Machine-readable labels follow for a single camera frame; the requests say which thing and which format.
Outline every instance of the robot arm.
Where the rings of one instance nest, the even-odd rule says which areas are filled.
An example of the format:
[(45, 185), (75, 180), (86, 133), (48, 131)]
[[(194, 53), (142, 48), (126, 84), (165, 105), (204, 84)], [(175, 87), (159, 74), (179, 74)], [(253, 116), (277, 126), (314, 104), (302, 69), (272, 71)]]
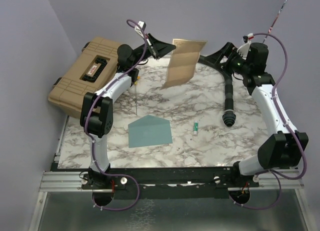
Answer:
[[(145, 29), (146, 24), (144, 22), (140, 21), (138, 24), (143, 30)], [(143, 37), (140, 29), (137, 26), (135, 27), (135, 30)], [(150, 33), (146, 35), (145, 39), (147, 41), (147, 50), (142, 60), (145, 60), (151, 56), (153, 56), (155, 59), (160, 59), (176, 48), (176, 46), (173, 44), (165, 43), (155, 39)], [(137, 68), (134, 68), (128, 74), (124, 73), (126, 73), (127, 70), (133, 67), (134, 64), (141, 59), (143, 52), (144, 44), (136, 49), (132, 49), (127, 44), (120, 45), (117, 49), (118, 68), (114, 78), (95, 93), (86, 93), (83, 98), (80, 117), (80, 125), (82, 127), (85, 126), (88, 113), (93, 105), (93, 102), (102, 92), (105, 92), (103, 95), (101, 95), (95, 107), (100, 108), (100, 112), (92, 112), (91, 116), (89, 117), (87, 127), (88, 132), (94, 137), (94, 143), (91, 144), (91, 147), (93, 147), (95, 150), (95, 158), (99, 160), (99, 166), (104, 172), (110, 167), (107, 153), (107, 134), (110, 132), (113, 125), (113, 104), (121, 94), (123, 94), (136, 82), (139, 74), (139, 70)], [(94, 163), (92, 152), (90, 169), (94, 172), (100, 173)]]
[[(271, 168), (285, 169), (298, 165), (301, 153), (288, 127), (295, 132), (303, 150), (308, 143), (307, 134), (298, 132), (289, 119), (277, 90), (274, 96), (272, 94), (275, 81), (265, 72), (268, 47), (262, 43), (251, 43), (251, 37), (253, 38), (253, 35), (248, 35), (247, 43), (238, 49), (228, 42), (221, 50), (211, 55), (215, 58), (214, 65), (219, 66), (225, 73), (242, 75), (243, 84), (257, 103), (267, 126), (269, 138), (258, 149), (257, 155), (235, 164), (239, 173), (244, 176)], [(227, 61), (220, 63), (223, 57), (227, 57)], [(273, 99), (277, 100), (279, 108), (275, 106)], [(284, 116), (286, 125), (283, 125), (279, 111)]]

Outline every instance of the toolbox label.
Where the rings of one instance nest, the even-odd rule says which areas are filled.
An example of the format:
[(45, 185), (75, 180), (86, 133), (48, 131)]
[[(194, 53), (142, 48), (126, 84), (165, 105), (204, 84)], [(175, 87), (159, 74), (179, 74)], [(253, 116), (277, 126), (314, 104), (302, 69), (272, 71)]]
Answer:
[(94, 71), (96, 70), (98, 66), (97, 65), (93, 65), (90, 70), (88, 71), (87, 75), (92, 75), (94, 73)]

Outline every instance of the white marble tabletop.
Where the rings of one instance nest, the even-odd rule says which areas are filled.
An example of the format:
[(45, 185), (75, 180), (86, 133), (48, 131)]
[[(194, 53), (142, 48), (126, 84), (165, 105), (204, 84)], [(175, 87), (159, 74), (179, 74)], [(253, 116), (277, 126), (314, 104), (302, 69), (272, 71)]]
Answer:
[[(112, 168), (231, 166), (254, 155), (267, 139), (262, 115), (241, 81), (233, 81), (235, 124), (223, 123), (224, 79), (216, 70), (197, 64), (195, 76), (182, 86), (161, 89), (169, 58), (150, 59), (139, 67), (137, 85), (113, 106), (108, 134)], [(170, 120), (171, 144), (128, 147), (128, 124), (146, 116)], [(193, 135), (198, 121), (198, 135)], [(69, 118), (62, 143), (59, 169), (90, 165), (90, 143), (78, 119)]]

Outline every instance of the white wall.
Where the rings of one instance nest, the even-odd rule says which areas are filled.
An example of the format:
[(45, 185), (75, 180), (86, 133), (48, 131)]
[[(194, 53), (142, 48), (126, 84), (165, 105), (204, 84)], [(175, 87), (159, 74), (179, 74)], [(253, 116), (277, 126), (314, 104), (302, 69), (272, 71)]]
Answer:
[[(288, 53), (287, 74), (278, 91), (299, 131), (306, 132), (308, 170), (303, 178), (308, 202), (320, 228), (320, 5), (319, 0), (288, 0), (272, 29)], [(276, 78), (284, 67), (281, 47), (271, 38), (267, 69)]]
[(24, 231), (64, 115), (47, 101), (76, 59), (48, 0), (0, 0), (0, 229)]
[(268, 31), (285, 0), (49, 0), (77, 53), (99, 35), (131, 45), (142, 44), (126, 19), (146, 22), (147, 32), (173, 38), (208, 40), (203, 54), (242, 36)]

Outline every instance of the brown paper card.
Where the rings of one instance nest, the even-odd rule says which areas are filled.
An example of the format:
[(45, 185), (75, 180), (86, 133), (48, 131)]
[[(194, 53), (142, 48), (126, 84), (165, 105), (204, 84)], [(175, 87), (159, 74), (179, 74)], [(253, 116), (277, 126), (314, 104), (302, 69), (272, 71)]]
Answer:
[(183, 85), (193, 78), (200, 52), (207, 41), (175, 38), (172, 43), (176, 49), (171, 53), (163, 89)]

